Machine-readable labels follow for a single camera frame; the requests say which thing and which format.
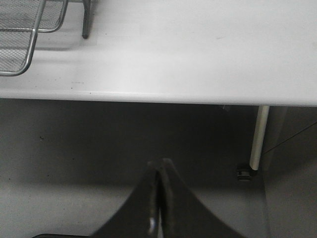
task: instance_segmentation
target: desk surface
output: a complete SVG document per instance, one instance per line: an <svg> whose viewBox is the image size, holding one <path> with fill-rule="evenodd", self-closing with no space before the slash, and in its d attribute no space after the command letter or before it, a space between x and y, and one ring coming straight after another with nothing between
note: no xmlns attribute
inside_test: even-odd
<svg viewBox="0 0 317 238"><path fill-rule="evenodd" d="M317 106L316 0L99 0L40 34L0 97Z"/></svg>

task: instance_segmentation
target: gray floor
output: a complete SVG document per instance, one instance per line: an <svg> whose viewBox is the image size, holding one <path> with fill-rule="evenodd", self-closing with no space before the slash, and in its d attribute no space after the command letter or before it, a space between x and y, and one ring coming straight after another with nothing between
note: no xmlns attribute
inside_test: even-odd
<svg viewBox="0 0 317 238"><path fill-rule="evenodd" d="M171 158L220 219L269 237L263 177L248 161L252 107L0 100L0 237L89 235L125 201L149 160Z"/></svg>

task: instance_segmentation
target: white metal pole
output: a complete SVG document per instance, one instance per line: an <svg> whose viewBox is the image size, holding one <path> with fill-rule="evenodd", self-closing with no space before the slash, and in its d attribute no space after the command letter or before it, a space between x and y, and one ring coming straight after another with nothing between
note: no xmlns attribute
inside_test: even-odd
<svg viewBox="0 0 317 238"><path fill-rule="evenodd" d="M253 170L259 169L268 111L269 106L259 106L257 123L253 137L252 151L250 156L250 167Z"/></svg>

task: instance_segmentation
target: white desk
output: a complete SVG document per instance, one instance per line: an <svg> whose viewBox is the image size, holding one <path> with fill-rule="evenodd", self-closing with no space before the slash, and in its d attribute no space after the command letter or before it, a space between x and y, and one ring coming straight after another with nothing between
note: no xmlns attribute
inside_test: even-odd
<svg viewBox="0 0 317 238"><path fill-rule="evenodd" d="M317 1L99 0L40 34L30 69L0 97L317 105Z"/></svg>

